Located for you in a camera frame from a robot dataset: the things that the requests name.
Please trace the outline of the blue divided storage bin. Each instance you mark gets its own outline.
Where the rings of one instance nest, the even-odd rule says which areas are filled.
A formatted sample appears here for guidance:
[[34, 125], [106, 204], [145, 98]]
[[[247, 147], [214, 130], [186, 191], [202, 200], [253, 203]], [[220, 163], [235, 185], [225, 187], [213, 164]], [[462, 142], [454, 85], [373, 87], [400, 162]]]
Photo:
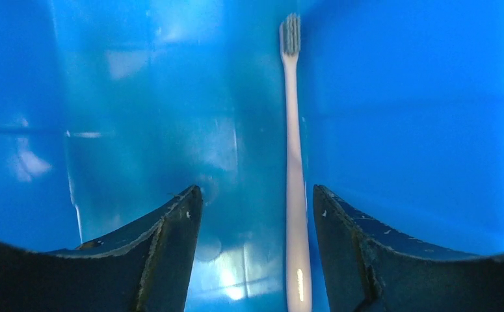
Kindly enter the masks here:
[[504, 254], [504, 1], [0, 1], [0, 241], [74, 250], [196, 185], [183, 311], [288, 311], [291, 13], [311, 311], [331, 311], [316, 185]]

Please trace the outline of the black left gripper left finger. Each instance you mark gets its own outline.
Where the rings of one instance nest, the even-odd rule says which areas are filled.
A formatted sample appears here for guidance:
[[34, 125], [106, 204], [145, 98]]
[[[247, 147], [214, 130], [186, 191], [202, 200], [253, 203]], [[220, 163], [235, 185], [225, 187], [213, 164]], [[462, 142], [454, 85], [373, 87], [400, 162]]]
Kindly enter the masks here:
[[183, 311], [202, 208], [192, 185], [74, 250], [0, 241], [0, 311]]

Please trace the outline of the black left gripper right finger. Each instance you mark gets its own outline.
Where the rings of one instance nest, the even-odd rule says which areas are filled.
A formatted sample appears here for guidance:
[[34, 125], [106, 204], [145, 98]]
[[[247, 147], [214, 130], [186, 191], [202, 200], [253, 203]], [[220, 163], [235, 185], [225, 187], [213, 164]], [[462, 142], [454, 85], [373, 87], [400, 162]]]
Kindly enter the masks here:
[[504, 311], [504, 253], [413, 238], [322, 185], [313, 213], [331, 311]]

